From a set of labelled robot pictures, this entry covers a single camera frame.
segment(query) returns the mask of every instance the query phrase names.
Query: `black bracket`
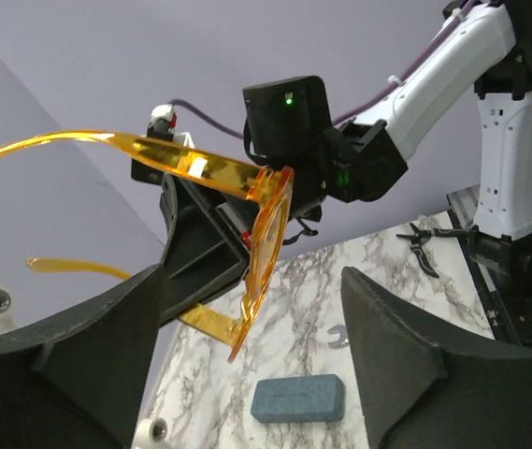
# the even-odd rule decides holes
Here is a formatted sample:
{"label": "black bracket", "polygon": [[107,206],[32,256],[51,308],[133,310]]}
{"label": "black bracket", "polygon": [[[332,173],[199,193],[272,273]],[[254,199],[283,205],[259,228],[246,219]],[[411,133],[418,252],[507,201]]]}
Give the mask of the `black bracket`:
{"label": "black bracket", "polygon": [[220,192],[164,175],[160,209],[167,241],[162,266],[168,273],[165,316],[207,304],[236,287],[247,274],[250,250],[219,206]]}

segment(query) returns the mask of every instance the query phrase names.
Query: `white marble countertop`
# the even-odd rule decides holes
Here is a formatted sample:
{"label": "white marble countertop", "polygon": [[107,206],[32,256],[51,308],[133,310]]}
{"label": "white marble countertop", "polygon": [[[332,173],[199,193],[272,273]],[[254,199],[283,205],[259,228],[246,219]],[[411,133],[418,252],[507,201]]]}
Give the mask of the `white marble countertop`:
{"label": "white marble countertop", "polygon": [[[451,228],[448,213],[414,222]],[[367,449],[352,358],[331,349],[327,329],[344,324],[340,272],[356,267],[399,297],[454,325],[492,338],[476,288],[456,239],[431,239],[424,250],[439,274],[423,274],[407,224],[280,262],[266,301],[237,360],[229,348],[180,327],[147,415],[162,417],[174,449]],[[210,307],[237,316],[240,286]],[[335,424],[263,425],[250,413],[262,379],[336,374],[346,387],[344,419]]]}

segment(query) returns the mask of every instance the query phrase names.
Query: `cable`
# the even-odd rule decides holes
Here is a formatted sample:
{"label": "cable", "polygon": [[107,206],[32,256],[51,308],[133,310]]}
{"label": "cable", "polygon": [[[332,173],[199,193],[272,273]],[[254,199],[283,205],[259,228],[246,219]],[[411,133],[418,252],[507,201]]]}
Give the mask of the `cable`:
{"label": "cable", "polygon": [[[437,35],[432,39],[432,41],[429,43],[429,45],[425,48],[425,50],[407,67],[405,72],[400,76],[399,80],[407,80],[424,62],[429,58],[434,51],[436,51],[440,45],[448,38],[448,36],[454,31],[454,29],[459,26],[459,23],[465,18],[468,13],[475,7],[477,3],[477,0],[467,0],[467,2],[463,5],[463,8],[459,11],[459,14],[455,14],[451,22],[444,27]],[[390,82],[388,87],[377,93],[371,100],[369,100],[367,103],[355,108],[351,109],[348,112],[345,112],[344,114],[338,116],[333,122],[333,125],[340,124],[342,122],[345,122],[349,120],[351,117],[354,117],[357,114],[360,114],[376,104],[380,103],[384,98],[386,98],[388,95],[390,95],[392,92],[394,92],[398,88],[398,84],[396,82]],[[223,133],[227,134],[228,136],[231,136],[233,138],[243,139],[243,134],[239,133],[238,131],[235,131],[232,128],[229,128],[228,126],[225,126],[218,121],[212,119],[209,117],[205,112],[203,112],[198,107],[194,106],[193,104],[189,103],[186,100],[175,98],[173,100],[170,100],[168,102],[172,106],[180,106],[181,108],[187,109],[190,112],[192,112],[194,115],[199,117],[204,122],[210,124],[214,128],[216,128],[219,131],[222,131]]]}
{"label": "cable", "polygon": [[242,133],[239,133],[238,131],[235,131],[234,129],[229,128],[228,126],[225,126],[221,124],[220,122],[212,119],[205,112],[203,112],[201,109],[197,108],[196,106],[192,105],[188,101],[185,101],[181,98],[174,98],[173,100],[170,100],[168,104],[172,106],[180,106],[181,108],[187,109],[188,111],[192,112],[194,115],[199,117],[201,120],[203,120],[205,123],[210,124],[211,126],[216,128],[218,131],[222,131],[228,136],[231,136],[233,138],[239,138],[241,140],[243,139]]}
{"label": "cable", "polygon": [[[420,65],[422,65],[427,58],[429,58],[434,51],[436,51],[440,45],[448,38],[448,36],[455,30],[457,26],[461,23],[462,19],[465,18],[469,12],[475,7],[477,3],[477,0],[468,0],[463,8],[460,11],[460,17],[459,15],[456,15],[453,17],[451,22],[444,27],[440,33],[432,39],[432,42],[425,48],[425,50],[413,61],[409,67],[407,67],[407,70],[400,76],[400,80],[406,81],[414,72],[417,70]],[[337,117],[332,124],[337,125],[342,122],[345,122],[346,120],[349,120],[351,117],[360,114],[369,108],[377,105],[380,103],[384,98],[386,98],[388,95],[390,95],[392,92],[394,92],[398,88],[398,84],[396,82],[391,82],[388,84],[388,87],[386,89],[379,92],[377,95],[375,95],[371,100],[369,100],[364,105],[361,105],[355,109],[352,109],[348,112],[345,112],[344,114]]]}

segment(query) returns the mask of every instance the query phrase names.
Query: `sunglasses lens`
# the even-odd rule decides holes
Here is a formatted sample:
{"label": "sunglasses lens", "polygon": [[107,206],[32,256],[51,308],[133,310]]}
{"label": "sunglasses lens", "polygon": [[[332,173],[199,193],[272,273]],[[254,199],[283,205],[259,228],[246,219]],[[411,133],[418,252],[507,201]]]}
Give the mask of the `sunglasses lens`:
{"label": "sunglasses lens", "polygon": [[274,211],[274,217],[268,223],[268,228],[264,232],[264,238],[259,243],[259,254],[255,257],[255,287],[258,290],[255,293],[257,296],[269,284],[269,279],[280,252],[280,240],[284,237],[283,231],[285,225],[283,207],[280,206]]}

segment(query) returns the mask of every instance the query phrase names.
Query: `sunglasses temple arm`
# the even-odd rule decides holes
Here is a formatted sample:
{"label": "sunglasses temple arm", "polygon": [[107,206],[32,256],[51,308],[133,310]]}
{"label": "sunglasses temple arm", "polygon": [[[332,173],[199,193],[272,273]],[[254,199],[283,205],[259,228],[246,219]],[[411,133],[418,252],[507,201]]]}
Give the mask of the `sunglasses temple arm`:
{"label": "sunglasses temple arm", "polygon": [[[130,278],[130,274],[117,268],[84,260],[30,258],[26,260],[26,265],[29,269],[37,273],[90,271],[114,276],[123,281]],[[239,325],[235,320],[201,304],[197,304],[181,314],[179,320],[185,325],[228,346],[233,343],[239,331]]]}

